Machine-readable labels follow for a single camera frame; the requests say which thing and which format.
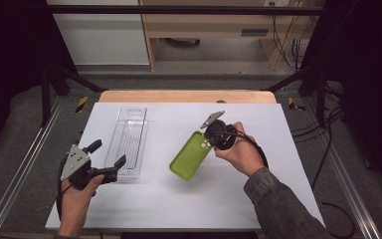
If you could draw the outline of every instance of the phone case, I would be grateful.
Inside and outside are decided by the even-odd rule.
[[[212,149],[209,141],[200,131],[194,131],[175,158],[170,162],[170,170],[184,180],[189,180]]]

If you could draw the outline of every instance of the clear plastic container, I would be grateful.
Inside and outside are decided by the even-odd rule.
[[[112,167],[124,154],[126,164],[119,170],[117,182],[140,175],[148,121],[146,108],[121,108],[110,141],[104,167]]]

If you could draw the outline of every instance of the human hand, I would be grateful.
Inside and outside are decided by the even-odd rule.
[[[245,133],[244,127],[239,121],[234,123],[234,128]],[[221,150],[215,147],[215,154],[217,157],[229,161],[238,171],[249,177],[264,167],[262,158],[256,148],[241,137],[237,137],[234,145],[229,149]]]
[[[83,191],[71,187],[68,180],[63,181],[62,190],[67,190],[62,199],[60,236],[79,238],[86,223],[87,211],[96,189],[103,181],[103,175],[94,177]]]

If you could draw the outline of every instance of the person's left hand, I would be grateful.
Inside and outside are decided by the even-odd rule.
[[[80,237],[86,223],[90,201],[102,181],[103,175],[94,177],[83,191],[71,187],[68,180],[62,183],[62,190],[68,189],[62,199],[61,227],[58,232],[60,236]]]

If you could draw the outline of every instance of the white tabletop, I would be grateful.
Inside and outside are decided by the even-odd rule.
[[[194,176],[184,181],[169,163],[193,131],[214,112],[220,120],[241,121],[262,147],[271,172],[289,186],[312,216],[323,223],[279,104],[97,103],[80,146],[96,139],[91,154],[102,168],[121,107],[146,107],[149,120],[141,174],[131,183],[102,185],[93,198],[85,228],[118,231],[260,230],[253,204],[243,187],[248,177],[213,150]],[[46,228],[58,229],[54,206]]]

